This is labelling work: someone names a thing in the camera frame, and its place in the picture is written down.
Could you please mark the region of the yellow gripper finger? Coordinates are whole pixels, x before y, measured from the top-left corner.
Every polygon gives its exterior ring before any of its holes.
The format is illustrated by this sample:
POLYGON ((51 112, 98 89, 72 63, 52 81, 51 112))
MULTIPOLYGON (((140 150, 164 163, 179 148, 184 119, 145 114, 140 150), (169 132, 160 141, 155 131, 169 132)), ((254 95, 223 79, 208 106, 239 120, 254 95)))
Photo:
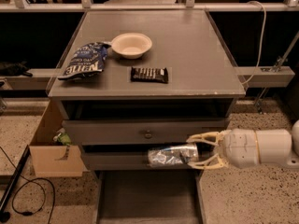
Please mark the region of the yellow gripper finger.
POLYGON ((228 131, 221 131, 221 132, 208 132, 208 133, 198 133, 193 134, 188 137, 186 142, 188 144, 191 143, 205 143, 208 145, 212 145, 214 147, 218 147, 226 134, 228 134, 228 131))
POLYGON ((218 153, 207 158, 198 157, 195 160, 189 161, 187 165, 196 170, 216 170, 227 166, 218 153))

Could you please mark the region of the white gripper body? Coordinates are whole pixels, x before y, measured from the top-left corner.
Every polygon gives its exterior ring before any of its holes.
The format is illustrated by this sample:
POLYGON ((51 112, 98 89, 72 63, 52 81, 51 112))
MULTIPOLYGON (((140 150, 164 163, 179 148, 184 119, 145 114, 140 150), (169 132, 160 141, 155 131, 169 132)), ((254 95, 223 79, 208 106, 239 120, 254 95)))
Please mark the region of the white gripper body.
POLYGON ((249 168, 259 164, 256 135, 253 130, 231 130, 223 137, 223 149, 228 161, 237 168, 249 168))

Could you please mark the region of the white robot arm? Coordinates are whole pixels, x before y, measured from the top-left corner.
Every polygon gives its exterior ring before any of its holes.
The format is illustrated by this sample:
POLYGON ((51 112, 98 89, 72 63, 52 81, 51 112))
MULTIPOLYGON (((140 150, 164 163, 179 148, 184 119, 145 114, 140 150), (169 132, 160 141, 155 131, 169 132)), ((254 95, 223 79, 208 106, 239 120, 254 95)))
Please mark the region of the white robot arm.
POLYGON ((261 164, 275 164, 297 170, 299 126, 295 122, 292 131, 232 129, 221 132, 199 133, 190 136, 187 143, 206 143, 217 147, 220 153, 205 161, 190 161, 193 169, 220 169, 228 164, 244 169, 261 164))

